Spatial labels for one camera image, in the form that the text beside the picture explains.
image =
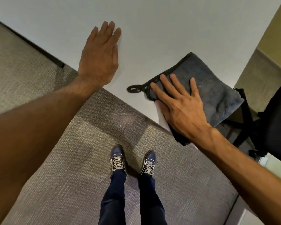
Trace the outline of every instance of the jeans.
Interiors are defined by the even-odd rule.
[[[125,193],[124,183],[127,174],[116,170],[110,177],[111,183],[102,201],[99,225],[122,225],[125,222]],[[140,190],[141,224],[167,224],[165,210],[155,191],[155,180],[149,174],[138,178]]]

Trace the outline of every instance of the floor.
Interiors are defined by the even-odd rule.
[[[250,62],[262,64],[262,58],[255,53]],[[260,75],[271,69],[251,65],[237,85],[247,87],[254,79],[259,80],[260,88],[261,83],[268,85],[267,78]],[[68,66],[56,67],[0,26],[0,113],[66,85],[76,74]],[[280,84],[279,79],[274,87]],[[245,89],[250,104],[260,96],[255,95],[256,87]],[[261,95],[253,108],[259,111],[266,106],[274,91],[260,90],[266,99]],[[218,128],[229,140],[236,138],[227,126]],[[156,191],[168,224],[225,222],[237,192],[221,171],[196,148],[181,146],[148,125],[137,111],[100,90],[85,103],[45,163],[26,183],[3,224],[97,224],[100,201],[110,182],[108,156],[117,143],[124,146],[129,165],[138,171],[148,150],[157,153]],[[244,151],[248,148],[247,142],[241,146]],[[126,222],[140,224],[138,184],[131,176],[127,177],[125,194]]]

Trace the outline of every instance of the black office chair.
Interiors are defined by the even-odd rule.
[[[235,88],[244,99],[241,105],[243,123],[225,120],[224,123],[241,129],[233,145],[239,147],[248,137],[255,146],[249,155],[264,157],[268,152],[281,161],[281,87],[271,98],[264,112],[259,112],[258,120],[253,121],[243,89]]]

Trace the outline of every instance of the person's left shoe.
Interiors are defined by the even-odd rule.
[[[110,163],[111,163],[111,170],[114,172],[116,170],[125,170],[125,157],[124,157],[124,150],[121,145],[113,146],[111,153],[110,153]]]
[[[149,174],[152,176],[156,163],[155,152],[153,150],[148,151],[143,160],[143,169],[140,174]]]

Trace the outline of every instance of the beige shoelace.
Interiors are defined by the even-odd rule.
[[[122,157],[121,156],[115,156],[113,159],[110,158],[111,163],[111,170],[115,171],[117,169],[123,169],[122,164]]]
[[[146,168],[145,168],[144,173],[153,175],[153,166],[154,166],[154,163],[153,163],[153,162],[150,162],[150,161],[146,161],[146,163],[147,163],[147,165],[146,165]]]

